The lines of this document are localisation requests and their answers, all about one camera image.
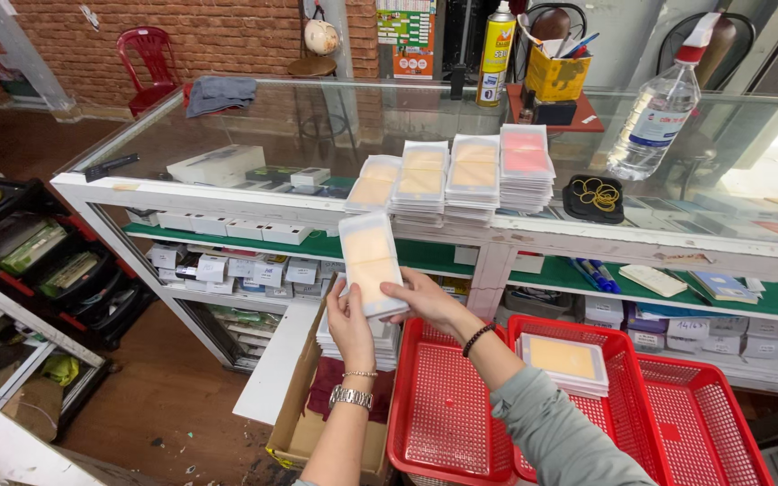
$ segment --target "bracelet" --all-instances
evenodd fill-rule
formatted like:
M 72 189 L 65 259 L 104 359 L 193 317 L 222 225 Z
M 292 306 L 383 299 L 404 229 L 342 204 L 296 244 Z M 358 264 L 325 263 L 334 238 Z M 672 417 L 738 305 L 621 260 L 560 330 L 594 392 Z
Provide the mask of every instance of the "bracelet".
M 365 376 L 366 378 L 377 378 L 376 371 L 346 371 L 340 377 L 347 378 L 350 375 Z
M 478 331 L 476 331 L 476 334 L 474 334 L 473 337 L 471 337 L 470 340 L 467 341 L 467 345 L 464 346 L 464 350 L 461 352 L 461 356 L 464 356 L 466 358 L 467 355 L 470 354 L 470 347 L 473 346 L 473 343 L 476 342 L 476 340 L 479 339 L 481 335 L 489 332 L 490 330 L 494 330 L 494 327 L 496 327 L 496 325 L 497 324 L 491 323 L 485 326 L 484 328 L 481 328 Z

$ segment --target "wooden floor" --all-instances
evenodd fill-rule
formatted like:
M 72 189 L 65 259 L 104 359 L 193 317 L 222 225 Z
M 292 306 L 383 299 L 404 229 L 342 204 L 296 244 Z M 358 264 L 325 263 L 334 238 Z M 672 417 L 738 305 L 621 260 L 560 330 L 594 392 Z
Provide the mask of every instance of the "wooden floor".
M 0 170 L 16 180 L 49 181 L 118 127 L 0 110 Z M 231 413 L 248 376 L 222 369 L 163 303 L 152 304 L 120 348 L 105 355 L 122 370 L 106 377 L 59 446 L 169 484 L 284 485 L 297 478 L 266 453 L 271 427 Z M 163 447 L 151 445 L 157 438 Z

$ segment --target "silver wristwatch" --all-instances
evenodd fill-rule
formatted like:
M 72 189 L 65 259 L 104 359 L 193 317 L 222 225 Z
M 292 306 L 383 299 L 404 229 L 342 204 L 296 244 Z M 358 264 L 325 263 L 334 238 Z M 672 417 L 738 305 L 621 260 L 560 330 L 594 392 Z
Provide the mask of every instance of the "silver wristwatch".
M 332 388 L 332 395 L 330 396 L 330 410 L 332 410 L 332 407 L 335 406 L 335 403 L 344 401 L 346 403 L 362 405 L 368 410 L 368 412 L 371 412 L 372 400 L 373 395 L 371 393 L 351 390 L 349 388 L 341 388 L 340 385 L 335 385 L 335 388 Z

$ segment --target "hand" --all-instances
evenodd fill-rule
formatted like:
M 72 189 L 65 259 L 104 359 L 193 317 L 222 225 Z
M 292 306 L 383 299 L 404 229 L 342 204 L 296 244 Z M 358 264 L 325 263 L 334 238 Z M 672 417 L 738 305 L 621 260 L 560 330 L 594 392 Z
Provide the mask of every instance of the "hand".
M 412 312 L 393 315 L 391 323 L 401 324 L 406 318 L 419 315 L 440 332 L 455 337 L 462 346 L 484 325 L 479 317 L 450 297 L 427 275 L 402 266 L 401 276 L 412 289 L 391 282 L 380 284 L 381 292 L 405 301 L 412 309 Z
M 338 346 L 344 369 L 347 371 L 374 371 L 374 337 L 362 313 L 362 289 L 358 283 L 350 285 L 350 292 L 339 297 L 347 282 L 338 280 L 335 288 L 326 296 L 330 334 Z

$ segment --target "red tray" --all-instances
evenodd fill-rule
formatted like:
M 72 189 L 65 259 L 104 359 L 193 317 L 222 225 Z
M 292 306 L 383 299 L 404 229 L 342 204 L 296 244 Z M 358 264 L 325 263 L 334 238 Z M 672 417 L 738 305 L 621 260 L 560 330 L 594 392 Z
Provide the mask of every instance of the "red tray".
M 507 344 L 513 351 L 522 332 L 544 337 L 585 342 L 602 347 L 609 396 L 600 400 L 570 395 L 587 418 L 599 425 L 620 450 L 630 455 L 658 484 L 671 486 L 665 450 L 647 399 L 642 370 L 629 337 L 619 330 L 570 324 L 529 315 L 509 317 Z M 536 482 L 536 470 L 514 446 L 513 467 L 522 479 Z
M 517 480 L 488 388 L 455 339 L 422 319 L 404 327 L 388 428 L 386 454 L 402 472 L 474 486 Z
M 675 485 L 773 485 L 718 368 L 652 355 L 639 355 L 638 364 Z

